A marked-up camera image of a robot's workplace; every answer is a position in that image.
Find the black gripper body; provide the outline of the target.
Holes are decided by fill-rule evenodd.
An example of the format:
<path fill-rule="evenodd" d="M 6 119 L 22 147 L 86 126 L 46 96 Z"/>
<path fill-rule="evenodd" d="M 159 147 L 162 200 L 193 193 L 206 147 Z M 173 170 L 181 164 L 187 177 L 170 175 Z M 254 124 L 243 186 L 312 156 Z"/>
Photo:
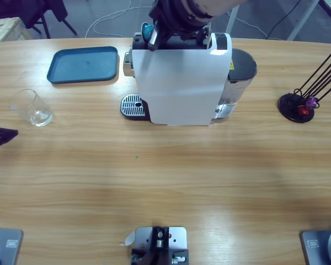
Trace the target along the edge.
<path fill-rule="evenodd" d="M 190 38 L 213 18 L 194 1 L 155 1 L 149 16 L 160 38 Z"/>

